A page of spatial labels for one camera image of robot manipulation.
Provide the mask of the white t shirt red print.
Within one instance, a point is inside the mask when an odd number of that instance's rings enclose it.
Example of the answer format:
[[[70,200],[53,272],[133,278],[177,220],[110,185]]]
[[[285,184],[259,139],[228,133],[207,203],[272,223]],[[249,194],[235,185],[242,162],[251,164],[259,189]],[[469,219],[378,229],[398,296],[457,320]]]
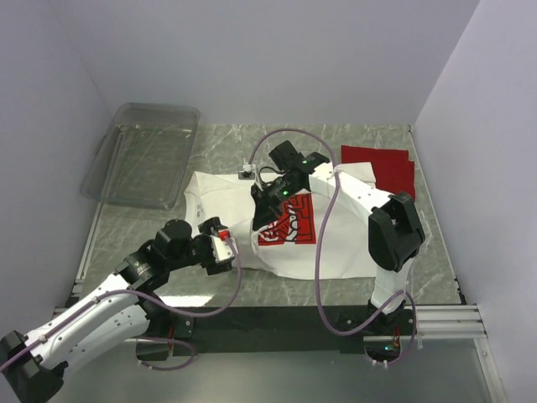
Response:
[[[320,261],[323,280],[373,277],[366,223],[329,198],[301,191],[284,204],[277,221],[254,233],[251,181],[196,171],[185,188],[186,221],[197,228],[219,217],[236,241],[239,264],[279,277],[313,280]]]

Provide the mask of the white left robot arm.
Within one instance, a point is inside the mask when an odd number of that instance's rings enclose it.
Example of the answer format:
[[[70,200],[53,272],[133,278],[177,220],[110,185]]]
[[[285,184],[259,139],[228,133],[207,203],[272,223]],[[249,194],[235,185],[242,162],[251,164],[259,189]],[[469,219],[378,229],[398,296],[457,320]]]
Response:
[[[221,313],[193,312],[165,304],[155,290],[174,270],[200,265],[209,275],[240,264],[235,240],[216,217],[194,235],[183,220],[167,222],[90,294],[57,317],[26,333],[1,340],[1,373],[21,402],[46,402],[77,369],[129,338],[149,339],[150,326],[176,315],[191,327],[196,318]]]

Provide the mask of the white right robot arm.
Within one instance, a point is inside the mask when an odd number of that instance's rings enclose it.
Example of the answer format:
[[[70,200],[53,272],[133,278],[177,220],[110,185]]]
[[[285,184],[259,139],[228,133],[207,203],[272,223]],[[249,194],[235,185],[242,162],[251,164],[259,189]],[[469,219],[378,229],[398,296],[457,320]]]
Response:
[[[250,194],[254,202],[252,229],[274,222],[283,213],[283,205],[300,191],[329,198],[360,218],[368,229],[368,252],[376,264],[373,293],[368,306],[371,316],[349,330],[333,327],[322,306],[317,310],[329,332],[346,337],[365,330],[378,317],[393,322],[410,298],[407,291],[409,269],[425,241],[414,199],[406,192],[397,195],[373,188],[336,168],[331,158],[314,152],[298,152],[290,141],[284,141],[269,154],[280,176],[266,184],[260,169],[253,168],[254,183]]]

